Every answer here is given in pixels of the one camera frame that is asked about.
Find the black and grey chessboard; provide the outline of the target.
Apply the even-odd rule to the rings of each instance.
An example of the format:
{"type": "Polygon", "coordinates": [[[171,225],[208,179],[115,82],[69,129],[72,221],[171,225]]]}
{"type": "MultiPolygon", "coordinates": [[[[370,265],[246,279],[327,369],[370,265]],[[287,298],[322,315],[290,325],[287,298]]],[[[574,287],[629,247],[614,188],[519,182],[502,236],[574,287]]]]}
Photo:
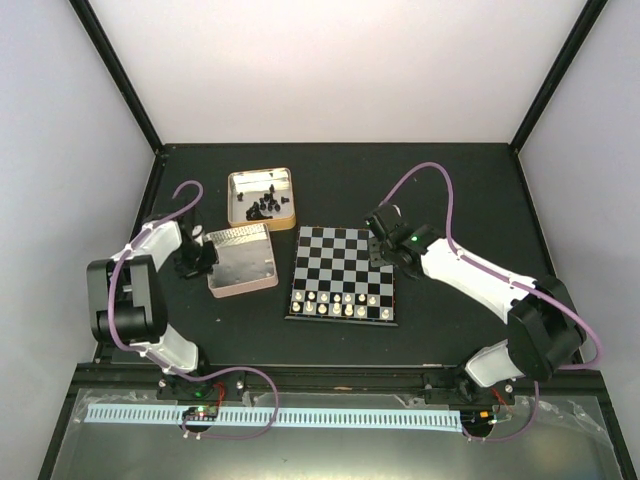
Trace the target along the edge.
{"type": "Polygon", "coordinates": [[[302,226],[298,230],[294,270],[292,275],[291,292],[287,307],[288,320],[337,322],[362,325],[377,325],[395,327],[395,276],[394,268],[389,266],[376,267],[370,263],[368,240],[372,233],[367,229],[302,226]],[[304,298],[295,300],[295,294],[301,292],[304,298]],[[306,295],[315,293],[315,312],[308,314],[304,311],[306,295]],[[326,293],[328,301],[322,302],[320,296],[326,293]],[[341,315],[332,314],[335,304],[333,297],[342,297],[341,315]],[[350,294],[351,303],[345,304],[343,296],[350,294]],[[358,296],[366,295],[366,303],[360,304],[358,296]],[[377,298],[376,305],[369,304],[369,298],[377,298]],[[293,305],[300,303],[302,310],[293,311],[293,305]],[[326,315],[319,315],[317,308],[326,304],[326,315]],[[353,306],[353,315],[344,314],[346,305],[353,306]],[[366,315],[359,318],[356,311],[359,306],[366,308],[366,315]],[[390,310],[390,318],[381,318],[381,311],[390,310]]]}

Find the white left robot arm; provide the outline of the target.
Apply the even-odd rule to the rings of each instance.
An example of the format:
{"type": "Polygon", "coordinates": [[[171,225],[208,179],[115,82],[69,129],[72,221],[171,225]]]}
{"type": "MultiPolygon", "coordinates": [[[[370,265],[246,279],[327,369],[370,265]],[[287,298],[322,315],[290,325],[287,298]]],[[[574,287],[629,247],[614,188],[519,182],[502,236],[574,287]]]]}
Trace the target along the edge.
{"type": "Polygon", "coordinates": [[[208,275],[218,263],[213,242],[204,238],[197,211],[172,220],[148,219],[124,249],[87,266],[89,324],[104,344],[137,353],[177,375],[179,386],[193,399],[207,397],[215,376],[206,367],[201,347],[169,323],[159,271],[172,254],[177,276],[190,280],[208,275]]]}

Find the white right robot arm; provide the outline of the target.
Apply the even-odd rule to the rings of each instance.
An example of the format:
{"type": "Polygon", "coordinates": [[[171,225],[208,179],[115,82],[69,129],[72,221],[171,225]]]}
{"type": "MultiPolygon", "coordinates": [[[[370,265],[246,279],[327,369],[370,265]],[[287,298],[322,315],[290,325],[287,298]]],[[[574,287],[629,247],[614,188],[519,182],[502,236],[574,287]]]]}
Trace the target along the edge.
{"type": "Polygon", "coordinates": [[[475,300],[505,325],[504,340],[472,354],[454,379],[457,396],[476,403],[495,384],[516,378],[544,382],[566,366],[587,339],[566,286],[503,269],[429,225],[417,229],[384,204],[365,217],[370,258],[414,279],[444,283],[475,300]]]}

